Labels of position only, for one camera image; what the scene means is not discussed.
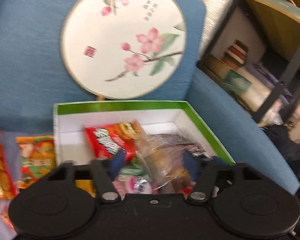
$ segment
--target open box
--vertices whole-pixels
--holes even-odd
[[[88,164],[94,158],[84,127],[138,120],[147,134],[179,134],[199,143],[209,156],[234,160],[207,124],[184,101],[93,101],[55,104],[54,136],[57,164]]]

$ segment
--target purple cloth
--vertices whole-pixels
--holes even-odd
[[[278,83],[276,77],[263,67],[261,62],[257,64],[247,64],[245,65],[245,69],[271,90],[273,90]],[[280,95],[279,98],[283,106],[287,106],[293,101],[293,95],[287,89],[284,90],[284,93]]]
[[[5,150],[5,158],[13,181],[21,180],[21,168],[19,158],[20,150],[16,143],[17,136],[27,136],[27,134],[17,132],[4,132],[2,135],[2,145]],[[0,214],[3,208],[9,203],[10,201],[0,199]],[[0,240],[11,240],[15,236],[16,233],[12,231],[0,218]]]

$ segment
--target white plastic roll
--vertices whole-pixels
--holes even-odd
[[[206,7],[206,19],[201,38],[199,55],[202,55],[216,34],[233,0],[202,0]]]

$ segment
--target blue chair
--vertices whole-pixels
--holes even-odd
[[[52,133],[54,103],[95,96],[70,77],[60,56],[65,17],[77,0],[0,0],[0,128]],[[186,19],[187,46],[179,68],[154,92],[140,98],[187,100],[236,162],[246,162],[290,193],[299,182],[278,150],[243,109],[195,68],[205,6],[176,0]]]

